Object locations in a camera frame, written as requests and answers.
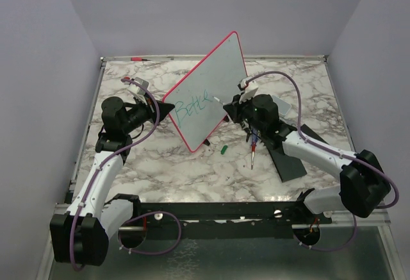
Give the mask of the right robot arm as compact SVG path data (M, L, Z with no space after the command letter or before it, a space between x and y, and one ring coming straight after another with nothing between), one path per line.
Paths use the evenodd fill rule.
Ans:
M302 194L302 203L294 207L299 222L308 223L326 211L347 210L366 218L391 190L373 153L336 149L300 132L280 118L270 95L257 95L243 103L236 95L223 109L248 134L255 132L270 152L305 161L338 180L338 186Z

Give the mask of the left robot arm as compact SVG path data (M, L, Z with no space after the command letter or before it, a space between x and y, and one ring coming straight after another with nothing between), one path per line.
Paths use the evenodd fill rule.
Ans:
M147 95L143 98L125 103L119 97L109 97L102 102L103 126L90 173L66 212L53 215L50 221L54 258L70 263L75 271L102 265L110 239L120 226L132 226L141 219L137 196L116 195L111 201L106 198L130 153L134 142L131 132L146 122L156 127L175 108Z

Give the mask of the pink framed whiteboard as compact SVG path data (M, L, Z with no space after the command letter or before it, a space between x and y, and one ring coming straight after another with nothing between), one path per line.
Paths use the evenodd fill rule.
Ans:
M190 152L195 152L223 121L224 103L240 93L238 84L247 77L237 32L232 31L163 97L174 104L172 123Z

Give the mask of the green whiteboard marker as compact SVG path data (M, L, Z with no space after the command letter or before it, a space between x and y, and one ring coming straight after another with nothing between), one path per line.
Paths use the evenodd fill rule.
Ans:
M225 105L224 102L222 102L219 98L213 96L214 100L216 100L218 103L220 103L221 105Z

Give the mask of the green marker cap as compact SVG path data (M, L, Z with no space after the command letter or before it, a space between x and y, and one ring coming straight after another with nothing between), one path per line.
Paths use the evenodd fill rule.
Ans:
M225 154L226 153L226 151L227 151L227 148L228 148L228 146L227 145L225 145L225 146L223 146L223 148L222 148L222 150L221 150L221 154Z

